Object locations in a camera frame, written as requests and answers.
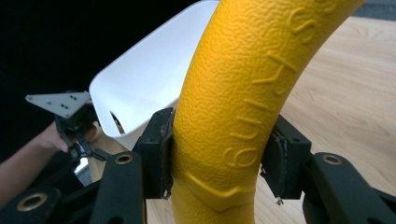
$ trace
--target human hand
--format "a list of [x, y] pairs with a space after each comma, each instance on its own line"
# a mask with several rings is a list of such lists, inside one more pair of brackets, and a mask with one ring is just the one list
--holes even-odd
[[[85, 133], [85, 139], [87, 142], [90, 142], [95, 135], [96, 127], [92, 125], [91, 128]], [[55, 122], [52, 122], [51, 125], [47, 127], [47, 129], [45, 129], [42, 133], [40, 133], [35, 139], [43, 148], [68, 152], [68, 146], [56, 130]]]

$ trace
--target white container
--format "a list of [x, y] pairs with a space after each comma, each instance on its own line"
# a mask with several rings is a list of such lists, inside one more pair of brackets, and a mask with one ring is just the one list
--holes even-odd
[[177, 106], [192, 55], [218, 3], [187, 7], [96, 75], [90, 94], [107, 136], [131, 150], [153, 113]]

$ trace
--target yellow foam ring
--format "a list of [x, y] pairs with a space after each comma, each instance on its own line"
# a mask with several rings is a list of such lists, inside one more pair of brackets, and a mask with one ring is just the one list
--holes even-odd
[[221, 0], [174, 122], [177, 223], [254, 223], [261, 157], [311, 58], [363, 0]]

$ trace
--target wooden table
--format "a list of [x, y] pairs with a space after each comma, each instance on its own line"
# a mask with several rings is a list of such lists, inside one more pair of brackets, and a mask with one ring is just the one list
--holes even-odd
[[[348, 159], [376, 189], [396, 195], [396, 22], [351, 17], [306, 67], [281, 115], [312, 152]], [[94, 144], [124, 150], [98, 134]], [[104, 165], [90, 161], [92, 179]], [[305, 223], [302, 200], [278, 206], [258, 177], [256, 223]], [[148, 223], [175, 223], [171, 200], [148, 201]]]

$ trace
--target yellow foam tube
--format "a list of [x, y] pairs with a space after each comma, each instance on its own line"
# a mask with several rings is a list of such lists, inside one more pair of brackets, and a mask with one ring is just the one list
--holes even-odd
[[174, 122], [177, 223], [254, 223], [264, 146], [299, 75], [362, 0], [221, 0]]

